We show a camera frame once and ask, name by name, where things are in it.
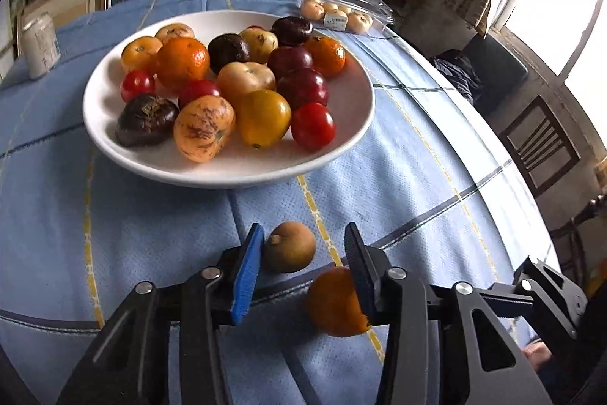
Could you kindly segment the brown kiwi-like fruit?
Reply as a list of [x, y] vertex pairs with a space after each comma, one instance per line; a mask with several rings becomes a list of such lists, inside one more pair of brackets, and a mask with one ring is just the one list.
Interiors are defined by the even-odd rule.
[[296, 273], [306, 268], [316, 253], [315, 234], [292, 220], [278, 225], [263, 247], [263, 262], [275, 273]]

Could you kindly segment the small yellow-orange tomato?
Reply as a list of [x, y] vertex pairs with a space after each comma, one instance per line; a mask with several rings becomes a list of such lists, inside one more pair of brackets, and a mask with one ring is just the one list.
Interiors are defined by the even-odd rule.
[[241, 97], [237, 108], [237, 130], [242, 141], [255, 149], [272, 148], [290, 126], [291, 108], [273, 90], [256, 90]]

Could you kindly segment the dark purple passion fruit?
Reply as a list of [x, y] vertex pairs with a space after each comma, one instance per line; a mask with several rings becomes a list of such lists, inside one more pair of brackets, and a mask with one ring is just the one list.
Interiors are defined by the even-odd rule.
[[127, 148], [155, 146], [173, 136], [178, 107], [163, 96], [141, 93], [117, 119], [116, 140]]

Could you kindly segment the red tomato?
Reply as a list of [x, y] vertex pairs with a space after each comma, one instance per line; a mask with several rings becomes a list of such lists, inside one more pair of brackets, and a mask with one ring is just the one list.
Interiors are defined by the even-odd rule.
[[203, 96], [220, 96], [218, 86], [209, 79], [192, 80], [181, 90], [178, 96], [178, 106], [185, 108], [191, 102], [202, 98]]
[[120, 96], [123, 102], [130, 103], [134, 98], [144, 95], [144, 93], [155, 93], [153, 76], [141, 69], [127, 73], [120, 84]]

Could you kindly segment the dark red apple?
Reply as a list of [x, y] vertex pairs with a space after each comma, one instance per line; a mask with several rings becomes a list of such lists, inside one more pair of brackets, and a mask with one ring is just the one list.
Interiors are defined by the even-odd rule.
[[278, 81], [277, 92], [287, 101], [292, 111], [309, 103], [326, 106], [329, 100], [324, 77], [311, 68], [289, 72]]

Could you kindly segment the pale peach apple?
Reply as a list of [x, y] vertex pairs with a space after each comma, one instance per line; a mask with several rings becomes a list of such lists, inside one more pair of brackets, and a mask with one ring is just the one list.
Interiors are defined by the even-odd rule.
[[267, 65], [255, 61], [248, 63], [233, 61], [220, 70], [216, 84], [221, 96], [235, 105], [246, 93], [256, 90], [275, 90], [276, 78]]

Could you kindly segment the large orange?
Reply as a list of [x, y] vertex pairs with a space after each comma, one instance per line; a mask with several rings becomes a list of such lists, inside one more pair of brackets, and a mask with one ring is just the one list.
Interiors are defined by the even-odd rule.
[[210, 71], [207, 47], [198, 39], [170, 39], [153, 60], [160, 84], [170, 93], [180, 93], [191, 81], [204, 80]]

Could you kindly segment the dark plum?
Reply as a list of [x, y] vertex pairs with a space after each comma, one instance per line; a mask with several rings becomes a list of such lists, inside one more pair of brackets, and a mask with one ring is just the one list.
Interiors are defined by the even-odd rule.
[[247, 63], [250, 58], [248, 43], [238, 34], [225, 33], [211, 40], [208, 45], [210, 68], [218, 75], [220, 70], [234, 61]]

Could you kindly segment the yellow pear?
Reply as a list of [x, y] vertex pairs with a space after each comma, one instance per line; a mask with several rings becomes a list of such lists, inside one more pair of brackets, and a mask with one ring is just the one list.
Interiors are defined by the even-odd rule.
[[195, 32], [190, 26], [185, 25], [182, 22], [173, 22], [173, 24], [160, 28], [154, 36], [159, 39], [162, 44], [166, 44], [169, 40], [174, 38], [193, 38], [195, 37]]

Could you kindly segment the yellow-orange pear fruit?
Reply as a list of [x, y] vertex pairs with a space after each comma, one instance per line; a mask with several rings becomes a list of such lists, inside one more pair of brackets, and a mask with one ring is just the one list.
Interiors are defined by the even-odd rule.
[[222, 96], [201, 96], [175, 120], [177, 149], [190, 161], [205, 164], [217, 157], [236, 128], [236, 112]]

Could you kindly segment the red apple front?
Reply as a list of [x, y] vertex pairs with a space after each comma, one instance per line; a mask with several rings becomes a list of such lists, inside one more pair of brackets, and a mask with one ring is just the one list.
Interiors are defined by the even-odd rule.
[[313, 59], [302, 46], [281, 46], [270, 54], [267, 66], [275, 78], [280, 80], [292, 71], [312, 68]]

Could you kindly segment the yellow-red apple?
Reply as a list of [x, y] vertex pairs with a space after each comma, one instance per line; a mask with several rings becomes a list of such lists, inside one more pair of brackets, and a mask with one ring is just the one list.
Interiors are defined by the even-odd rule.
[[279, 47], [276, 35], [259, 26], [244, 29], [240, 36], [248, 44], [249, 60], [259, 64], [266, 64], [270, 54]]

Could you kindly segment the blue checked tablecloth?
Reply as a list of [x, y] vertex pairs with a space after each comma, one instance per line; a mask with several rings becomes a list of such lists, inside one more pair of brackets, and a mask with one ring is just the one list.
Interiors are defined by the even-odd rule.
[[286, 16], [295, 0], [131, 0], [59, 30], [58, 65], [31, 79], [16, 61], [1, 86], [1, 343], [20, 378], [52, 404], [74, 366], [141, 281], [185, 281], [253, 223], [285, 220], [317, 237], [312, 264], [260, 276], [242, 324], [224, 328], [222, 358], [238, 404], [370, 404], [387, 331], [318, 333], [305, 312], [312, 280], [344, 254], [344, 227], [427, 283], [510, 283], [555, 247], [516, 166], [460, 93], [392, 32], [344, 35], [373, 81], [365, 137], [332, 164], [236, 190], [176, 187], [103, 156], [82, 119], [94, 67], [127, 36], [208, 10]]

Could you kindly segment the white ceramic plate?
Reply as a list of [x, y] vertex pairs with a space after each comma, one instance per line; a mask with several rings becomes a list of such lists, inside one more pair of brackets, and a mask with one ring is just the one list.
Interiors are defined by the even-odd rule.
[[[178, 16], [178, 22], [195, 32], [207, 47], [225, 33], [239, 33], [251, 26], [268, 28], [276, 16], [254, 11], [218, 10]], [[155, 54], [165, 45], [155, 33], [166, 26], [163, 20], [140, 29], [117, 44], [91, 73], [84, 90], [83, 120], [91, 139], [112, 161], [131, 172], [187, 187], [233, 188], [287, 179], [323, 167], [355, 146], [370, 127], [374, 113], [373, 85], [357, 58], [346, 52], [346, 65], [337, 77], [325, 78], [329, 100], [291, 110], [288, 131], [272, 148], [255, 149], [245, 144], [236, 128], [217, 157], [197, 164], [177, 149], [174, 137], [155, 146], [127, 148], [116, 140], [117, 119], [127, 103], [120, 84], [130, 71], [147, 71], [155, 80], [155, 93], [175, 102], [159, 82], [153, 69]]]

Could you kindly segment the dark clothes pile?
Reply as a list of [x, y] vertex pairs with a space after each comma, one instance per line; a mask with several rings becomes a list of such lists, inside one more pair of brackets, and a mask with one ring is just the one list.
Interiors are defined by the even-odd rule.
[[483, 92], [483, 84], [472, 67], [470, 59], [462, 51], [449, 49], [429, 58], [432, 66], [459, 91], [472, 106]]

